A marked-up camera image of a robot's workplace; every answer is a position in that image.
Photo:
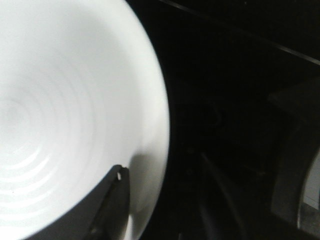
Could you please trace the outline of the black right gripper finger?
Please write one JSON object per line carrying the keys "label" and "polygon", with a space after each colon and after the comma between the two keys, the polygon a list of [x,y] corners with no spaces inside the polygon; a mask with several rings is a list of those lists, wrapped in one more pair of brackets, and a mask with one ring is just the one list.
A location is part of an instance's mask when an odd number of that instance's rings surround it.
{"label": "black right gripper finger", "polygon": [[129,207],[129,169],[114,165],[83,200],[30,239],[123,240]]}

